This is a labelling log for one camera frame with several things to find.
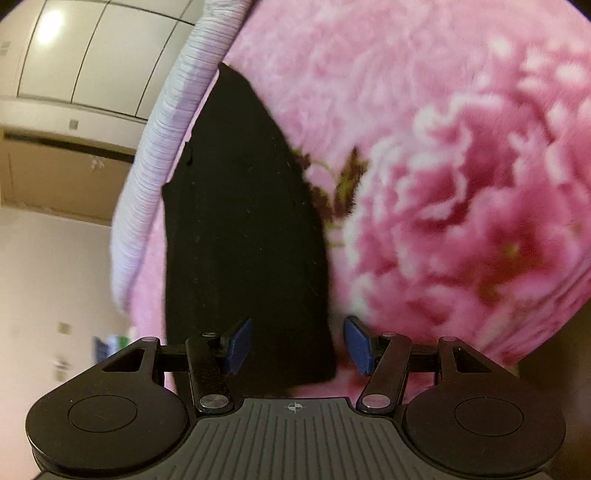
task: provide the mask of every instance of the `gray ribbed plate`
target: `gray ribbed plate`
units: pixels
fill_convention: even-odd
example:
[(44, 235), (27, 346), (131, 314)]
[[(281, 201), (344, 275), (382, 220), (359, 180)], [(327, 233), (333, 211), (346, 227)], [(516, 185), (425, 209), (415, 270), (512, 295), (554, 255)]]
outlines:
[[(452, 480), (423, 462), (385, 419), (344, 398), (247, 399), (197, 422), (169, 458), (128, 480)], [(38, 480), (61, 480), (44, 473)], [(550, 480), (539, 473), (530, 480)]]

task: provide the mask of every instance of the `pink floral blanket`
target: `pink floral blanket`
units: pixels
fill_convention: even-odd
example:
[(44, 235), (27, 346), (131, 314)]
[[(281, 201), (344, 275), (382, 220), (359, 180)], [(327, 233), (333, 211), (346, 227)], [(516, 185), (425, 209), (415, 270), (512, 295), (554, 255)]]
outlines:
[[(298, 154), (330, 245), (339, 373), (295, 394), (360, 393), (347, 314), (508, 366), (591, 295), (591, 25), (566, 1), (262, 0), (225, 62)], [(164, 255), (160, 208), (131, 314), (162, 337)]]

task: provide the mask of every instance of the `crosshair symbol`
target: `crosshair symbol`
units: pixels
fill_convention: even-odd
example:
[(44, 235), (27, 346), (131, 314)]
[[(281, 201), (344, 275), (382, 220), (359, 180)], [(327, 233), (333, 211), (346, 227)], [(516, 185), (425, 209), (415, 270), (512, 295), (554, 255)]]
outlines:
[(299, 412), (302, 408), (305, 408), (301, 403), (293, 402), (290, 403), (286, 408), (289, 408), (293, 413)]

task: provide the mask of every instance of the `lavender fabric trim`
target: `lavender fabric trim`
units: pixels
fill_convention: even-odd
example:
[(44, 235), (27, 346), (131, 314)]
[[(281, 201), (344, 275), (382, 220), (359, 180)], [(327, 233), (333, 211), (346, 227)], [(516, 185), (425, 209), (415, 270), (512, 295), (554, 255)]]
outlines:
[(158, 96), (139, 141), (113, 216), (111, 291), (123, 311), (141, 266), (160, 188), (217, 65), (230, 49), (252, 0), (206, 0), (198, 20)]

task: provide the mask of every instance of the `folded black garment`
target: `folded black garment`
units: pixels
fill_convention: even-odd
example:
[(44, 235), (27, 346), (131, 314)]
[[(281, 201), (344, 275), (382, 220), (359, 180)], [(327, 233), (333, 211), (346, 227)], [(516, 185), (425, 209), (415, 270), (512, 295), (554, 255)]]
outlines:
[[(251, 351), (230, 389), (282, 397), (336, 372), (322, 223), (249, 83), (224, 64), (219, 72), (163, 187), (167, 343), (223, 332), (248, 316)], [(188, 398), (188, 378), (175, 381)]]

